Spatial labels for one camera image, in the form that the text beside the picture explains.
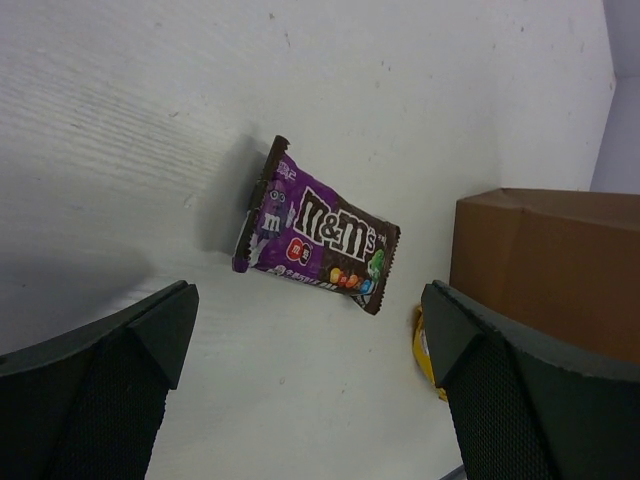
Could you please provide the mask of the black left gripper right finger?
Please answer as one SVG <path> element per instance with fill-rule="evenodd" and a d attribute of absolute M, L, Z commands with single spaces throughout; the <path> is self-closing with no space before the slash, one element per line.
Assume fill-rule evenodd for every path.
<path fill-rule="evenodd" d="M 441 281 L 426 285 L 421 305 L 467 478 L 638 478 L 637 365 L 522 325 Z"/>

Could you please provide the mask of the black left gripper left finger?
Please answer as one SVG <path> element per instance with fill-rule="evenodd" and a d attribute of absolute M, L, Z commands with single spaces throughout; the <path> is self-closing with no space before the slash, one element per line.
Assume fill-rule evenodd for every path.
<path fill-rule="evenodd" d="M 196 286 L 179 281 L 2 355 L 2 478 L 144 478 L 198 306 Z"/>

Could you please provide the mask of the yellow snack pack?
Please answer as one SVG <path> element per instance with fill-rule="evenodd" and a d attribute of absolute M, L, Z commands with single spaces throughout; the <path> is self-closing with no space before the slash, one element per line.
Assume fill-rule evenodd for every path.
<path fill-rule="evenodd" d="M 448 398 L 444 389 L 436 386 L 431 356 L 427 345 L 426 330 L 424 328 L 423 309 L 417 306 L 413 316 L 412 352 L 416 365 L 432 385 L 440 400 L 447 402 Z"/>

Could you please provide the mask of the brown paper bag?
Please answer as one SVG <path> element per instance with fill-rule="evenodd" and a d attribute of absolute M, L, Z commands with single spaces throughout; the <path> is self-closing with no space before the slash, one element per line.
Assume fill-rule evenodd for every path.
<path fill-rule="evenodd" d="M 450 285 L 559 340 L 639 361 L 639 198 L 497 189 L 456 203 Z"/>

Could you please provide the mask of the purple M&M's candy pack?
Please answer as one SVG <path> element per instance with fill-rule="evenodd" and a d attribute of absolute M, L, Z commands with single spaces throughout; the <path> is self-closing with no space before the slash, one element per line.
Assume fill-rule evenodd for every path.
<path fill-rule="evenodd" d="M 302 170 L 276 136 L 232 257 L 250 269 L 350 297 L 379 313 L 401 230 Z"/>

